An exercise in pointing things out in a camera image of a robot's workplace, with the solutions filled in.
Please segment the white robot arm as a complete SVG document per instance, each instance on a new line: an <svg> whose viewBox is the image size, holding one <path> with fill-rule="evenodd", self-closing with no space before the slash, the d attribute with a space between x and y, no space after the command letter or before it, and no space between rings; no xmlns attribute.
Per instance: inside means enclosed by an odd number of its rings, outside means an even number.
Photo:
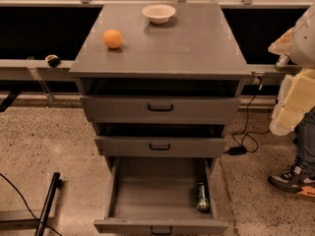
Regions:
<svg viewBox="0 0 315 236"><path fill-rule="evenodd" d="M273 42L268 51L279 55L277 68L284 69L287 59L302 68L295 76L284 76L272 114L271 132L285 136L315 106L315 5Z"/></svg>

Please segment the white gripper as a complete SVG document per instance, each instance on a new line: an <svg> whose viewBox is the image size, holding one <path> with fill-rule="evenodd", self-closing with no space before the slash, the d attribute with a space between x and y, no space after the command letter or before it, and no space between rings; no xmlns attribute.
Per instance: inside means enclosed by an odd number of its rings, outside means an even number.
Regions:
<svg viewBox="0 0 315 236"><path fill-rule="evenodd" d="M292 32L293 29L287 30L268 47L268 51L289 56ZM315 106L315 70L304 69L292 79L284 105L286 107ZM302 112L277 104L272 113L269 129L274 135L285 136L295 129L303 117Z"/></svg>

